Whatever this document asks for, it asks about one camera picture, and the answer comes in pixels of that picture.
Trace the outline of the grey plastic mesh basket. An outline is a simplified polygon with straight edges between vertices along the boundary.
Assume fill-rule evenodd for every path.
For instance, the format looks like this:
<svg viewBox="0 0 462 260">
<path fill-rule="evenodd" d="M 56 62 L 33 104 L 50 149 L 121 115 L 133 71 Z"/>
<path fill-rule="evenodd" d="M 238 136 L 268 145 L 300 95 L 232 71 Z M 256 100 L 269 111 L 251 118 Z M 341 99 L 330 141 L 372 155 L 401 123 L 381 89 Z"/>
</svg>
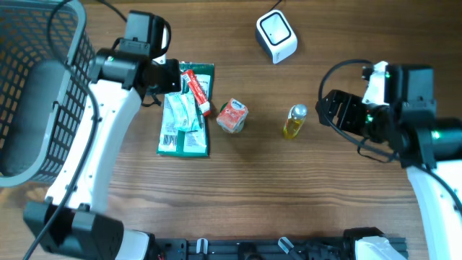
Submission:
<svg viewBox="0 0 462 260">
<path fill-rule="evenodd" d="M 84 113 L 86 12 L 70 1 L 1 2 L 1 186 L 53 183 Z"/>
</svg>

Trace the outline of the red-lidded white cup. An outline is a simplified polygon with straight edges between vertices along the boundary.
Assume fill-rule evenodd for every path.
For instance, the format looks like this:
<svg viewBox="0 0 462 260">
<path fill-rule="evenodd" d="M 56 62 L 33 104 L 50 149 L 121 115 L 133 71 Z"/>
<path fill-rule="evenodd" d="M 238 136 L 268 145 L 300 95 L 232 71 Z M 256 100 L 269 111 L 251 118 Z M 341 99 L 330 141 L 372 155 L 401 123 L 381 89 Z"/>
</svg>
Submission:
<svg viewBox="0 0 462 260">
<path fill-rule="evenodd" d="M 231 98 L 217 116 L 217 123 L 228 133 L 236 134 L 242 131 L 248 108 L 240 101 Z"/>
</svg>

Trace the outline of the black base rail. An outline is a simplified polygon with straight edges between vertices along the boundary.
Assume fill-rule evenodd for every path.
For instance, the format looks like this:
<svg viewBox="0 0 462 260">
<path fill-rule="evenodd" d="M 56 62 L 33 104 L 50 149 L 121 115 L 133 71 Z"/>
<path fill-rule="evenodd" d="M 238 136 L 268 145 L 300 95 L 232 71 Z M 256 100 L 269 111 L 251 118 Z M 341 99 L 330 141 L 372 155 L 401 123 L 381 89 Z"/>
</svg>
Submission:
<svg viewBox="0 0 462 260">
<path fill-rule="evenodd" d="M 148 250 L 154 260 L 221 260 L 221 259 L 407 259 L 406 240 L 369 237 L 311 238 L 305 240 L 280 237 L 275 240 L 198 240 L 161 238 Z"/>
</svg>

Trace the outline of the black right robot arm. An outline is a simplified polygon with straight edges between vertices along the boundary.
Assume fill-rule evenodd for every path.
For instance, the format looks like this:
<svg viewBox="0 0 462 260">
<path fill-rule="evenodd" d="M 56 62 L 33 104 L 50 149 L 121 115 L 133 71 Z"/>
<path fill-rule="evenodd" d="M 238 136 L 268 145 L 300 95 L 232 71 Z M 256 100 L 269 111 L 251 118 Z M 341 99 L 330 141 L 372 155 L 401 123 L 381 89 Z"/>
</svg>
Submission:
<svg viewBox="0 0 462 260">
<path fill-rule="evenodd" d="M 323 92 L 338 69 L 362 65 L 364 96 Z M 379 163 L 398 162 L 418 201 L 431 259 L 461 258 L 461 120 L 438 118 L 434 70 L 423 64 L 373 64 L 351 59 L 321 80 L 315 109 L 319 121 L 368 150 Z"/>
</svg>

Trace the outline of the white barcode scanner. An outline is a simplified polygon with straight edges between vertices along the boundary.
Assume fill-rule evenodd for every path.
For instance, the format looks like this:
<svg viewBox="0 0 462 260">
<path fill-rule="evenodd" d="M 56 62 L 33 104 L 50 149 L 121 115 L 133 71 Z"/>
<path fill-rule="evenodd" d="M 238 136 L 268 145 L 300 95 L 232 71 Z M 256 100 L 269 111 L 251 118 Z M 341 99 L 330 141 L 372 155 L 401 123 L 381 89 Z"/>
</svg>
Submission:
<svg viewBox="0 0 462 260">
<path fill-rule="evenodd" d="M 291 56 L 298 45 L 294 30 L 278 9 L 267 12 L 257 20 L 256 40 L 273 64 Z"/>
</svg>

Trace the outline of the red stick sachet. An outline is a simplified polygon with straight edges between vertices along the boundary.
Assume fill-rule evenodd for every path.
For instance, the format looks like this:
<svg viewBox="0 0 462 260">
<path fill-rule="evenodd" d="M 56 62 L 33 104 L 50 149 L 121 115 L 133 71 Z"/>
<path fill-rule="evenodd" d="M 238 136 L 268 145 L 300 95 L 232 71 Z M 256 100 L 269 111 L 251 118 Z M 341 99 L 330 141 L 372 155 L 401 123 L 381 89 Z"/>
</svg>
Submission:
<svg viewBox="0 0 462 260">
<path fill-rule="evenodd" d="M 181 74 L 182 79 L 186 82 L 196 99 L 201 114 L 207 117 L 211 113 L 211 106 L 208 97 L 205 95 L 194 72 L 189 69 Z"/>
</svg>

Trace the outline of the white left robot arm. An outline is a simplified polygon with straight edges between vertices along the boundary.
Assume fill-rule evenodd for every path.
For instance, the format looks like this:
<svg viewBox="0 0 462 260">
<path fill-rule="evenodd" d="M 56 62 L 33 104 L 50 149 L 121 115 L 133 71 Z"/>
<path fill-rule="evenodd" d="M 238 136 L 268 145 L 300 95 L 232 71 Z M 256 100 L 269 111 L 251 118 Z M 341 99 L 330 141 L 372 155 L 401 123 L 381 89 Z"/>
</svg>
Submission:
<svg viewBox="0 0 462 260">
<path fill-rule="evenodd" d="M 165 19 L 132 11 L 125 35 L 91 60 L 86 106 L 64 166 L 45 200 L 23 212 L 34 246 L 78 259 L 160 257 L 153 234 L 125 228 L 105 210 L 113 166 L 144 96 L 180 90 L 179 63 L 165 56 L 171 37 Z"/>
</svg>

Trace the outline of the light teal wipes packet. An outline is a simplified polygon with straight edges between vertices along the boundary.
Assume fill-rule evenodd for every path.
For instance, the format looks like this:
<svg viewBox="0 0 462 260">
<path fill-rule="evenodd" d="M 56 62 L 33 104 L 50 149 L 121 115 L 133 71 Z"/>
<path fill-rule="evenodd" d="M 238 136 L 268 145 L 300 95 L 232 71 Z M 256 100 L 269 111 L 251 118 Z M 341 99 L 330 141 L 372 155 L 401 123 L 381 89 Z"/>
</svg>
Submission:
<svg viewBox="0 0 462 260">
<path fill-rule="evenodd" d="M 196 99 L 192 92 L 168 94 L 167 100 L 173 110 L 175 128 L 178 131 L 191 132 L 201 128 Z"/>
</svg>

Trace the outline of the green 3M glove package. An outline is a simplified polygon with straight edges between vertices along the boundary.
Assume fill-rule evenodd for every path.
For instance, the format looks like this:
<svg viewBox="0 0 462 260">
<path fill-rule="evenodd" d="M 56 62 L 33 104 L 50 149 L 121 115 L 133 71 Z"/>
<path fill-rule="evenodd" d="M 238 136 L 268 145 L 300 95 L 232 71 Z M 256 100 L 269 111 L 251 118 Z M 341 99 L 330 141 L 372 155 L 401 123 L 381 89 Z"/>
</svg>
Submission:
<svg viewBox="0 0 462 260">
<path fill-rule="evenodd" d="M 186 82 L 182 79 L 181 91 L 173 93 L 192 92 Z M 198 131 L 184 132 L 175 128 L 173 110 L 165 95 L 164 108 L 162 114 L 162 126 L 160 129 L 159 144 L 157 153 L 159 155 L 169 155 L 174 157 L 208 157 L 209 156 L 209 137 L 207 119 L 201 114 L 196 102 L 196 109 L 201 128 Z"/>
</svg>

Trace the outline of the yellow liquid Vim bottle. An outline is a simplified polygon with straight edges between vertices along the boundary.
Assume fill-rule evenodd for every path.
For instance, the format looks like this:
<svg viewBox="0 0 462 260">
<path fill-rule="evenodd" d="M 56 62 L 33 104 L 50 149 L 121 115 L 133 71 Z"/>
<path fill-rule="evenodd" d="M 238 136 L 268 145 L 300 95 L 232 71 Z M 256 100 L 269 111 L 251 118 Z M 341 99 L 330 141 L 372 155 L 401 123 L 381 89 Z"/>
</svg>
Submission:
<svg viewBox="0 0 462 260">
<path fill-rule="evenodd" d="M 283 137 L 285 139 L 293 139 L 298 135 L 307 114 L 308 107 L 304 104 L 296 104 L 290 109 L 283 127 Z"/>
</svg>

